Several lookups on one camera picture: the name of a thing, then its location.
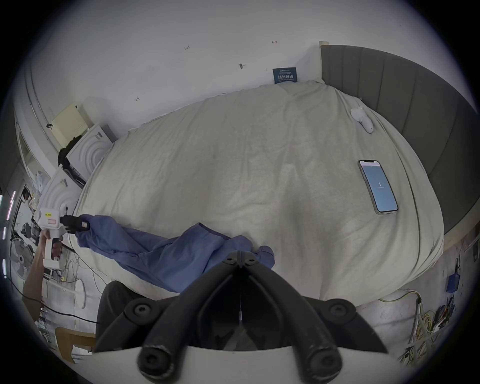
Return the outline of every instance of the person's arm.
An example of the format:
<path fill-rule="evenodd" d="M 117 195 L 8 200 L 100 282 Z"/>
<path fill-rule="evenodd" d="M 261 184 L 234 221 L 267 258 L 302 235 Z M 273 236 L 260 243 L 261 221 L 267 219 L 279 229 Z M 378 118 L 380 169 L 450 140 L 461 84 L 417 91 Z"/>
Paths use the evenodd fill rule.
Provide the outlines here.
<path fill-rule="evenodd" d="M 24 284 L 23 294 L 38 301 L 42 301 L 43 259 L 45 257 L 45 243 L 47 242 L 47 239 L 50 239 L 50 233 L 48 230 L 43 230 L 40 233 L 40 240 L 36 248 L 35 257 Z M 60 256 L 60 252 L 61 242 L 59 241 L 53 244 L 52 255 L 58 257 Z M 26 297 L 23 297 L 22 301 L 24 302 L 25 307 L 27 307 L 28 313 L 33 321 L 37 321 L 40 316 L 40 307 L 42 305 L 39 302 L 29 300 Z"/>

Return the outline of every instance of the white bedsheet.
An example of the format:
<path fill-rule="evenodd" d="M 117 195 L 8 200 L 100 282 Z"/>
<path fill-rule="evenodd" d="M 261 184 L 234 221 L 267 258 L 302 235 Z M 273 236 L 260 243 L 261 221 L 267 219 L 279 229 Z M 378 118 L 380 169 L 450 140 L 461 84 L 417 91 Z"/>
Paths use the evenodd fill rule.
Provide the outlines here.
<path fill-rule="evenodd" d="M 314 81 L 216 96 L 150 121 L 115 143 L 75 214 L 110 215 L 165 237 L 202 222 L 275 252 L 302 295 L 361 305 L 416 278 L 443 251 L 437 198 L 414 151 L 363 105 Z M 399 206 L 377 215 L 358 160 L 378 160 Z M 153 299 L 172 294 L 74 244 L 94 268 Z"/>

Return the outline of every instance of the phone screen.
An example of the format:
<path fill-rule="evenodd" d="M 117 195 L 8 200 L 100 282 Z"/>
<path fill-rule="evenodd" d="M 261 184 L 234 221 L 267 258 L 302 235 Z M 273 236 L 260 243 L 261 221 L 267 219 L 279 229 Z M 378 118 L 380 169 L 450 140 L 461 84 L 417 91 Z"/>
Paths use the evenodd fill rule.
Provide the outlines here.
<path fill-rule="evenodd" d="M 380 163 L 362 160 L 360 166 L 370 187 L 377 211 L 380 213 L 397 211 L 395 196 Z"/>

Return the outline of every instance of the blue sign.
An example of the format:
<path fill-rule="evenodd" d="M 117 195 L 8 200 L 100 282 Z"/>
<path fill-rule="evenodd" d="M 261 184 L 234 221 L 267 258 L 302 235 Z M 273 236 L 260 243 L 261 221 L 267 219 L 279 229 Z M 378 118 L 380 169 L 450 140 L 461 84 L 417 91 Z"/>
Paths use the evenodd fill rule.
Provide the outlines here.
<path fill-rule="evenodd" d="M 273 78 L 275 84 L 284 81 L 297 82 L 297 68 L 273 68 Z"/>

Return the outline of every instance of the screw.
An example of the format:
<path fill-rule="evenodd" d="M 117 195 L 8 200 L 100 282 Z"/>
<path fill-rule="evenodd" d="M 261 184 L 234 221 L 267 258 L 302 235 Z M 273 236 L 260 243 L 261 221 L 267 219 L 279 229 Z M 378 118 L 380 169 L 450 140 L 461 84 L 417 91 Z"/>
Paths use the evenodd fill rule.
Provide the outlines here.
<path fill-rule="evenodd" d="M 138 368 L 149 376 L 161 376 L 170 367 L 170 357 L 165 351 L 157 348 L 143 348 L 138 356 Z"/>
<path fill-rule="evenodd" d="M 316 351 L 310 358 L 310 369 L 313 374 L 320 377 L 335 375 L 341 368 L 341 360 L 329 349 Z"/>
<path fill-rule="evenodd" d="M 347 308 L 343 304 L 335 304 L 330 307 L 330 313 L 333 316 L 343 317 L 347 314 Z"/>
<path fill-rule="evenodd" d="M 133 309 L 133 313 L 137 316 L 148 316 L 151 312 L 151 308 L 146 304 L 139 304 Z"/>

